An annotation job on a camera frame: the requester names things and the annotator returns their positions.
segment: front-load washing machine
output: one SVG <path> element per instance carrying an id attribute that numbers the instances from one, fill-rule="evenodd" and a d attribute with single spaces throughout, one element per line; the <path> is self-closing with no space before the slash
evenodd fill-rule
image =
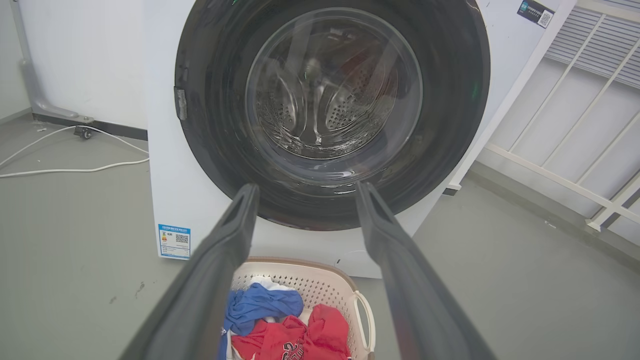
<path id="1" fill-rule="evenodd" d="M 189 258 L 255 183 L 252 255 L 380 276 L 355 184 L 413 235 L 544 31 L 518 1 L 484 3 L 148 1 L 158 255 Z"/>

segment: white cable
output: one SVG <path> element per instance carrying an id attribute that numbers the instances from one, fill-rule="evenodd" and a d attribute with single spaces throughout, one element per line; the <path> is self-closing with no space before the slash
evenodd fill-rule
<path id="1" fill-rule="evenodd" d="M 54 131 L 53 133 L 51 133 L 51 134 L 46 134 L 45 136 L 43 136 L 43 137 L 39 138 L 38 140 L 36 140 L 36 141 L 32 142 L 31 144 L 29 144 L 29 145 L 27 145 L 27 146 L 25 146 L 25 147 L 21 148 L 21 149 L 20 149 L 20 150 L 18 150 L 15 154 L 13 154 L 13 155 L 9 156 L 8 158 L 6 158 L 3 162 L 1 162 L 1 163 L 0 163 L 0 167 L 2 167 L 2 166 L 3 166 L 7 161 L 9 161 L 9 160 L 13 159 L 16 155 L 20 154 L 22 151 L 25 151 L 25 150 L 26 150 L 27 148 L 29 148 L 30 146 L 32 146 L 32 145 L 34 145 L 34 144 L 36 144 L 36 143 L 38 143 L 38 142 L 40 142 L 40 141 L 44 140 L 45 138 L 48 138 L 49 136 L 51 136 L 51 135 L 53 135 L 53 134 L 56 134 L 56 133 L 59 133 L 60 131 L 67 130 L 67 129 L 71 129 L 71 128 L 74 128 L 74 127 L 76 127 L 76 126 L 68 126 L 68 127 L 64 127 L 64 128 L 62 128 L 62 129 L 59 129 L 59 130 L 55 130 L 55 131 Z M 109 133 L 107 133 L 107 132 L 105 132 L 105 131 L 102 131 L 102 130 L 100 130 L 100 129 L 96 129 L 95 127 L 86 126 L 86 125 L 77 125 L 77 127 L 85 127 L 85 128 L 87 128 L 87 129 L 91 129 L 91 130 L 98 131 L 99 133 L 103 133 L 103 134 L 105 134 L 105 135 L 109 135 L 109 136 L 111 136 L 111 137 L 112 137 L 112 138 L 114 138 L 114 139 L 120 140 L 121 142 L 123 142 L 123 143 L 125 143 L 125 144 L 127 144 L 127 145 L 129 145 L 129 146 L 131 146 L 131 147 L 133 147 L 133 148 L 135 148 L 135 149 L 137 149 L 137 150 L 140 150 L 140 151 L 144 152 L 145 154 L 148 154 L 148 153 L 149 153 L 148 151 L 143 150 L 143 149 L 140 149 L 139 147 L 137 147 L 137 146 L 135 146 L 135 145 L 133 145 L 133 144 L 131 144 L 131 143 L 128 143 L 128 142 L 126 142 L 125 140 L 123 140 L 123 139 L 121 139 L 121 138 L 119 138 L 119 137 L 117 137 L 117 136 L 114 136 L 114 135 L 112 135 L 112 134 L 109 134 Z M 144 160 L 139 160 L 139 161 L 128 161 L 128 162 L 124 162 L 124 163 L 115 163 L 115 164 L 106 165 L 106 166 L 99 167 L 99 168 L 91 168 L 91 169 L 70 169 L 70 168 L 58 168 L 58 169 L 49 169 L 49 170 L 36 170 L 36 171 L 27 171 L 27 172 L 16 172 L 16 173 L 13 173 L 13 174 L 0 175 L 0 179 L 2 179 L 2 178 L 4 178 L 4 177 L 13 177 L 13 176 L 35 175 L 35 174 L 47 174 L 47 173 L 51 173 L 51 172 L 96 172 L 96 171 L 105 170 L 105 169 L 112 168 L 112 167 L 119 167 L 119 166 L 122 166 L 122 165 L 135 165 L 135 164 L 141 164 L 141 163 L 144 163 L 144 162 L 147 162 L 147 161 L 149 161 L 149 158 L 146 158 L 146 159 L 144 159 Z"/>

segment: white laundry basket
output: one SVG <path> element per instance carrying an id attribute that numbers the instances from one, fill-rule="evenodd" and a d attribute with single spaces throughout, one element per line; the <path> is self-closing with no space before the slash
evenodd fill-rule
<path id="1" fill-rule="evenodd" d="M 344 272 L 322 264 L 282 258 L 249 258 L 240 266 L 231 284 L 232 290 L 246 289 L 253 276 L 270 277 L 273 282 L 296 289 L 305 308 L 318 304 L 340 310 L 349 324 L 347 345 L 353 360 L 373 360 L 376 345 L 376 325 L 367 299 Z M 369 324 L 369 344 L 365 342 L 364 328 L 358 311 L 362 303 Z"/>

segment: qr code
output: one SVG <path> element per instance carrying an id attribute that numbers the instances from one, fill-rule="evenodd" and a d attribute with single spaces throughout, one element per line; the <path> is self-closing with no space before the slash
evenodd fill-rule
<path id="1" fill-rule="evenodd" d="M 189 242 L 189 236 L 176 234 L 175 235 L 175 241 L 178 242 L 178 243 L 188 243 Z"/>
<path id="2" fill-rule="evenodd" d="M 540 17 L 540 20 L 538 20 L 538 25 L 546 29 L 553 16 L 554 14 L 545 10 L 544 12 L 542 12 L 542 16 Z"/>

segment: metal stand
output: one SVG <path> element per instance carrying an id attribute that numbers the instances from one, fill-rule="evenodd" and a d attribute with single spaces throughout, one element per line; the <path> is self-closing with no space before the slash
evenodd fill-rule
<path id="1" fill-rule="evenodd" d="M 27 42 L 27 35 L 24 29 L 24 23 L 22 21 L 20 4 L 18 3 L 18 0 L 9 0 L 9 2 L 11 3 L 11 11 L 13 12 L 15 27 L 18 32 L 20 48 L 22 49 L 23 59 L 20 61 L 20 67 L 22 69 L 22 75 L 24 76 L 24 84 L 29 95 L 31 111 L 34 114 L 82 122 L 85 124 L 93 122 L 94 119 L 92 117 L 80 115 L 75 111 L 59 108 L 52 105 L 47 100 L 44 93 L 42 92 L 42 87 L 40 86 L 40 82 L 38 80 L 38 76 L 31 59 L 31 51 L 29 50 L 29 43 Z"/>

